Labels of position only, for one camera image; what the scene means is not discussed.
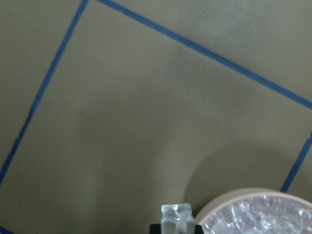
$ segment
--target concrete floor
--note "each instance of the concrete floor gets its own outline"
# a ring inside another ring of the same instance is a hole
[[[312,2],[118,0],[312,100]],[[79,5],[3,1],[0,162]],[[312,112],[90,0],[0,189],[20,234],[146,234],[235,188],[279,190]],[[312,201],[309,152],[290,194]]]

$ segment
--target floor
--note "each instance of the floor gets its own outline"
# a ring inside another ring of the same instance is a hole
[[[116,0],[312,100],[312,2]],[[79,0],[0,8],[0,163]],[[312,110],[89,0],[0,189],[13,233],[146,234],[160,205],[279,190]],[[289,193],[312,201],[312,152]]]

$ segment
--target blue tape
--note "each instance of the blue tape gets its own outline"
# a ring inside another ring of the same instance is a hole
[[[207,57],[223,64],[224,66],[231,68],[232,70],[234,70],[234,71],[236,71],[236,72],[238,72],[238,73],[240,73],[240,74],[242,74],[242,75],[244,75],[244,76],[246,76],[246,77],[248,77],[248,78],[250,78],[250,79],[252,79],[252,80],[254,80],[254,81],[256,81],[256,82],[258,82],[258,83],[260,83],[260,84],[262,84],[262,85],[264,85],[264,86],[266,86],[266,87],[268,87],[268,88],[270,88],[270,89],[272,89],[278,93],[280,93],[281,95],[288,97],[291,100],[293,100],[293,101],[295,101],[295,102],[297,102],[297,103],[299,103],[305,107],[308,107],[309,109],[312,110],[312,102],[301,97],[300,95],[295,94],[295,93],[273,83],[272,81],[269,81],[268,79],[265,79],[264,77],[262,77],[256,73],[254,73],[254,72],[252,72],[252,71],[250,71],[250,70],[248,70],[248,69],[246,69],[246,68],[244,68],[244,67],[242,67],[242,66],[240,66],[240,65],[238,65],[238,64],[236,64],[236,63],[234,63],[234,62],[232,62],[232,61],[230,61],[230,60],[228,60],[228,59],[226,59],[226,58],[224,58],[224,57],[222,57],[222,56],[220,56],[220,55],[218,55],[218,54],[216,54],[210,50],[208,50],[208,49],[206,49],[203,46],[200,46],[199,44],[196,44],[195,42],[193,42],[191,40],[186,39],[183,36],[180,36],[177,33],[174,33],[173,31],[171,31],[171,30],[169,30],[169,29],[167,29],[167,28],[165,28],[165,27],[163,27],[163,26],[161,26],[161,25],[159,25],[159,24],[157,24],[157,23],[133,12],[133,11],[128,10],[127,8],[121,6],[121,5],[119,5],[113,1],[110,1],[110,0],[98,0],[98,1],[109,6],[109,7],[111,7],[111,8],[113,8],[113,9],[115,9],[115,10],[117,10],[117,11],[124,13],[126,16],[128,16],[128,17],[130,17],[130,18],[132,18],[132,19],[134,19],[134,20],[136,20],[136,21],[138,21],[138,22],[140,22],[140,23],[142,23],[142,24],[166,35],[166,36],[168,36],[168,37],[170,37],[170,38],[172,38],[173,40],[176,40],[177,42],[199,52],[200,54],[203,54],[204,56],[207,56]]]
[[[296,162],[294,163],[294,165],[292,166],[292,169],[290,170],[282,188],[281,188],[281,192],[286,193],[289,189],[289,187],[291,186],[293,179],[295,178],[295,176],[297,175],[297,172],[299,171],[301,164],[303,163],[304,159],[307,156],[307,153],[309,151],[309,148],[312,145],[312,135],[310,136],[310,138],[307,139],[306,143],[303,145],[302,150],[300,151],[300,154],[296,160]]]
[[[57,67],[57,65],[58,65],[62,55],[63,55],[63,52],[64,52],[64,50],[65,50],[65,48],[66,48],[66,46],[67,46],[67,44],[68,44],[68,42],[70,40],[70,37],[71,37],[72,33],[73,33],[73,30],[74,30],[74,28],[75,28],[75,26],[76,26],[76,24],[77,24],[77,22],[78,22],[78,20],[79,20],[79,18],[81,16],[81,14],[83,13],[87,3],[88,3],[88,0],[82,0],[81,1],[80,5],[79,5],[79,7],[78,7],[78,9],[77,9],[77,11],[75,13],[75,16],[74,16],[71,24],[69,25],[69,28],[67,29],[67,32],[66,32],[66,34],[65,34],[65,36],[63,38],[63,41],[61,42],[61,44],[60,44],[60,46],[58,48],[58,51],[57,51],[57,53],[56,53],[56,55],[55,55],[51,65],[50,65],[50,68],[47,71],[47,74],[46,74],[46,76],[45,76],[41,86],[39,87],[39,90],[38,90],[38,92],[37,92],[37,94],[35,96],[35,99],[33,100],[31,108],[29,110],[28,117],[27,117],[26,121],[24,122],[24,125],[23,125],[22,129],[19,132],[19,136],[15,139],[14,145],[13,145],[13,147],[12,147],[8,157],[6,158],[4,164],[3,164],[2,168],[1,168],[1,171],[0,171],[0,186],[1,186],[2,182],[3,182],[3,179],[4,179],[8,169],[9,169],[10,164],[11,164],[13,158],[14,158],[14,155],[16,154],[16,152],[17,152],[17,150],[19,148],[19,145],[20,145],[20,143],[21,143],[21,141],[22,141],[22,139],[24,137],[24,134],[25,134],[25,132],[27,130],[27,127],[28,127],[30,121],[32,120],[32,118],[34,116],[34,113],[35,113],[35,111],[36,111],[36,109],[37,109],[37,107],[38,107],[38,105],[39,105],[39,103],[40,103],[40,101],[42,99],[42,96],[43,96],[43,94],[44,94],[44,92],[45,92],[45,90],[46,90],[46,88],[47,88],[47,86],[48,86],[48,84],[49,84],[49,82],[50,82],[50,80],[52,78],[52,75],[53,75],[53,73],[54,73],[54,71],[55,71],[55,69],[56,69],[56,67]]]
[[[0,226],[0,234],[13,234],[13,233]]]

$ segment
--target clear plastic wrap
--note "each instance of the clear plastic wrap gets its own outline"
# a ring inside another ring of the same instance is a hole
[[[252,196],[204,221],[205,234],[312,234],[312,210],[276,196]]]

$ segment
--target clear plastic piece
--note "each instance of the clear plastic piece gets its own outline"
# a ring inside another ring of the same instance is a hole
[[[194,234],[195,220],[190,204],[161,206],[161,234]]]
[[[203,230],[205,234],[311,234],[312,210],[286,198],[250,197],[215,212]]]

